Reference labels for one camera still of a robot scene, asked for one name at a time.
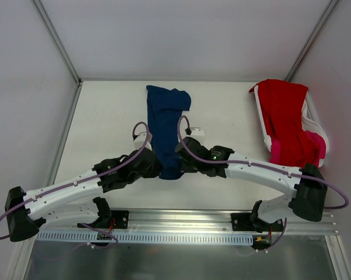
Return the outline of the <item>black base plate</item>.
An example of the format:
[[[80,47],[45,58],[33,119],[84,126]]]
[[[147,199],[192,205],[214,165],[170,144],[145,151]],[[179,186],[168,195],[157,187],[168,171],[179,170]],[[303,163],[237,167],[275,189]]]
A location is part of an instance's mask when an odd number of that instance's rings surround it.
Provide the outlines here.
[[[248,212],[231,213],[230,217],[232,230],[235,232],[281,232],[284,229],[282,220],[267,223]]]
[[[127,229],[129,222],[129,211],[111,210],[111,218],[108,219],[106,229]]]

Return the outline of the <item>blue t shirt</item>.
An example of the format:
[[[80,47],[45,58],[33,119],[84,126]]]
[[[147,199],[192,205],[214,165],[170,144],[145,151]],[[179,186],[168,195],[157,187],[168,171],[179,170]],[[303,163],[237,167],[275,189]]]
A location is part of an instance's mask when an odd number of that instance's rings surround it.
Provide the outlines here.
[[[182,176],[181,159],[175,152],[178,145],[177,124],[182,113],[189,111],[191,97],[183,90],[147,85],[148,127],[151,146],[163,170],[162,180],[177,180]]]

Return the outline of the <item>aluminium mounting rail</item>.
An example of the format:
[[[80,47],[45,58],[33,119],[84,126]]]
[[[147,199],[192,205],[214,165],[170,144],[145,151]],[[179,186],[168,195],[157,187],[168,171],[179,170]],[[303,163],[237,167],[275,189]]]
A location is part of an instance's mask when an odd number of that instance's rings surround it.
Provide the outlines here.
[[[129,211],[126,230],[130,232],[257,233],[232,230],[230,214],[248,211],[145,208],[112,208],[111,210]],[[296,217],[287,218],[285,233],[287,235],[340,235],[339,226],[333,214],[329,212],[323,214],[320,222],[309,222]]]

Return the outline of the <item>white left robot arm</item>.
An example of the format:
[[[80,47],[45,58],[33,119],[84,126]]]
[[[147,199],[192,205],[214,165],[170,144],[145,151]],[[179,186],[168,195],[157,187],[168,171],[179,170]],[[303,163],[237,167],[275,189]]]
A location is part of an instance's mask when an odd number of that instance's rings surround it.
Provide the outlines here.
[[[103,194],[141,178],[155,178],[162,169],[155,153],[144,148],[104,159],[87,172],[60,184],[33,191],[14,187],[9,190],[5,203],[9,239],[24,241],[51,226],[86,223],[103,228],[111,220],[110,207]]]

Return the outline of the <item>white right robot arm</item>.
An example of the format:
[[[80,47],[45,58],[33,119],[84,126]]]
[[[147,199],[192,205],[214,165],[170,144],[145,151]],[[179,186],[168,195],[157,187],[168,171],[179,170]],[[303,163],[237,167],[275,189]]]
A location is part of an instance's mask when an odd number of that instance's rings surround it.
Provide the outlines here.
[[[184,173],[242,179],[280,192],[279,197],[254,204],[248,225],[258,233],[286,218],[298,217],[309,222],[322,219],[328,187],[318,167],[312,164],[289,167],[253,161],[224,146],[207,149],[191,137],[178,143],[175,152],[181,158]]]

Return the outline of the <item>pink t shirt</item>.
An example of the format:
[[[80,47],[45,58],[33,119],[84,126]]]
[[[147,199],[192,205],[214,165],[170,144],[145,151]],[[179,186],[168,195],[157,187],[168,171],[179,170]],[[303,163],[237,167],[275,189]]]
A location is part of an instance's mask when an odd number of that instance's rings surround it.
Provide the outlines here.
[[[310,131],[290,131],[272,138],[270,163],[304,167],[307,163],[320,166],[325,159],[324,139]]]

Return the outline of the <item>white laundry basket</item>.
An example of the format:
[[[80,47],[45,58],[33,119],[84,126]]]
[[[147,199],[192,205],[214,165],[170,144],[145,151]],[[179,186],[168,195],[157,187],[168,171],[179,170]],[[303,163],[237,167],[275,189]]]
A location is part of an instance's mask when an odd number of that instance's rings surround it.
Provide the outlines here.
[[[264,115],[263,115],[263,111],[262,111],[259,96],[258,96],[258,92],[259,92],[258,89],[259,89],[259,86],[258,84],[256,84],[250,90],[250,93],[252,93],[255,97],[255,104],[257,106],[258,118],[259,118],[259,123],[261,125],[264,145],[266,146],[268,151],[271,152],[272,138],[266,133],[266,126],[264,123]],[[310,136],[312,140],[315,140],[316,143],[320,144],[321,152],[320,152],[320,155],[318,156],[318,159],[315,161],[314,165],[318,167],[322,167],[324,165],[326,155],[330,149],[329,140],[324,129],[319,124],[319,118],[313,109],[313,104],[311,102],[310,95],[308,92],[306,94],[306,98],[304,99],[304,103],[301,109],[301,123],[302,123],[302,129],[306,132],[306,134]]]

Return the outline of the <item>red t shirt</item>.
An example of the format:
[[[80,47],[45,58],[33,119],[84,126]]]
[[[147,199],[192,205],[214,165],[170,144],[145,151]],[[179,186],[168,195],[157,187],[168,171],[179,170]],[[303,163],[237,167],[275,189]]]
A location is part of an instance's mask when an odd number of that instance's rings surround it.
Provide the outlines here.
[[[285,132],[304,131],[301,109],[308,87],[277,79],[267,79],[257,84],[266,133],[273,138]]]

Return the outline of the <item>aluminium frame post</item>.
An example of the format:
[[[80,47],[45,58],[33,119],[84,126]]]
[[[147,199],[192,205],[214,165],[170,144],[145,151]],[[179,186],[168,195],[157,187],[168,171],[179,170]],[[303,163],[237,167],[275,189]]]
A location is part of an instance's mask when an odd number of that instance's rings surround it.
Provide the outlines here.
[[[40,0],[31,0],[37,14],[39,15],[43,25],[45,26],[52,42],[55,45],[55,48],[57,49],[58,53],[60,54],[68,72],[71,74],[72,79],[75,81],[77,85],[80,85],[81,83],[81,78],[76,70],[76,68],[73,65],[73,62],[64,47],[64,44],[61,41],[61,38],[48,14],[46,11],[46,8],[43,4],[42,1]]]
[[[302,46],[298,56],[294,60],[293,65],[291,66],[290,70],[288,71],[285,81],[291,82],[295,77],[297,71],[300,69],[301,65],[307,58],[308,54],[311,51],[311,48],[315,44],[317,38],[321,34],[323,28],[331,18],[332,14],[334,13],[337,6],[341,3],[340,0],[330,0],[328,1],[326,7],[322,11],[321,15],[319,16],[318,20],[316,21],[312,31],[310,32],[309,36],[307,37],[304,45]]]

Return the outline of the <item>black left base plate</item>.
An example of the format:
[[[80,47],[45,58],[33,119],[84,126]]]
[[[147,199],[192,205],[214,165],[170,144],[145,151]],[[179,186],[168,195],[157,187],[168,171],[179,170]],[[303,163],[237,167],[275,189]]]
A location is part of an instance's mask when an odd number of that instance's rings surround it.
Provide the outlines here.
[[[111,218],[108,219],[106,229],[127,229],[129,222],[129,211],[111,210]]]

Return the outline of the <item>right aluminium frame post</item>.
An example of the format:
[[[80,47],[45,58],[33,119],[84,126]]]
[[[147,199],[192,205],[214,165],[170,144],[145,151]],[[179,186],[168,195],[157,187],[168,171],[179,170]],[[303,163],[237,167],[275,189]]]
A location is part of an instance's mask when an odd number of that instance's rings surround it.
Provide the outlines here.
[[[307,37],[304,45],[302,46],[298,56],[294,60],[293,65],[291,66],[290,70],[288,71],[285,81],[291,82],[295,77],[297,71],[300,69],[301,65],[307,58],[308,54],[311,51],[311,48],[315,44],[317,38],[321,34],[323,28],[331,18],[332,14],[334,13],[337,6],[341,3],[340,0],[330,0],[328,1],[326,7],[322,11],[321,15],[319,16],[318,20],[316,21],[312,31],[310,32],[309,36]]]

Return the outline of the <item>left aluminium frame post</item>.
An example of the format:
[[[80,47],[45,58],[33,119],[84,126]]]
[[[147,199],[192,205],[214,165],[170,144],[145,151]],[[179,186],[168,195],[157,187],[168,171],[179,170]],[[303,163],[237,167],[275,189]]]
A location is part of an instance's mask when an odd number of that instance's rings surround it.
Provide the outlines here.
[[[72,79],[75,81],[77,85],[80,85],[81,83],[81,78],[76,70],[76,68],[73,65],[73,62],[64,47],[64,44],[61,41],[61,38],[48,14],[46,11],[46,8],[43,4],[42,1],[40,0],[31,0],[37,14],[39,15],[43,25],[45,26],[52,42],[55,45],[55,48],[57,49],[58,53],[60,54],[68,72],[71,74]]]

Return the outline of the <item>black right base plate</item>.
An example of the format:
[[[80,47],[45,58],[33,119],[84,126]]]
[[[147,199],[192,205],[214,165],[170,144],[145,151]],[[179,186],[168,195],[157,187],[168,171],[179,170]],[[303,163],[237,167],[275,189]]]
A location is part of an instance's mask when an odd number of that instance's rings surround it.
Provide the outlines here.
[[[248,212],[231,213],[230,217],[232,230],[235,232],[281,232],[284,229],[282,220],[267,223]]]

